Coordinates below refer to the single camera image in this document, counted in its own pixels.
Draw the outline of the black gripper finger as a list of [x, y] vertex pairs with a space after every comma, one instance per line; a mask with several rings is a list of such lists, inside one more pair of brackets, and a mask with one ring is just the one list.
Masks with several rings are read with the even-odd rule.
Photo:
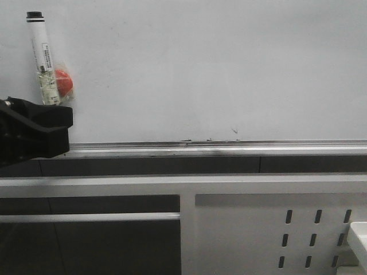
[[52, 158], [69, 151], [68, 129], [73, 126], [73, 109], [60, 105], [39, 105], [17, 99], [22, 116], [19, 139], [27, 158]]

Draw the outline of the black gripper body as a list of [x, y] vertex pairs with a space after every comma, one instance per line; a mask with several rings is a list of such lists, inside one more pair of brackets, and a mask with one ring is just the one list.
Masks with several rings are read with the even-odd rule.
[[1, 167], [35, 159], [33, 119], [29, 101], [8, 97], [1, 100]]

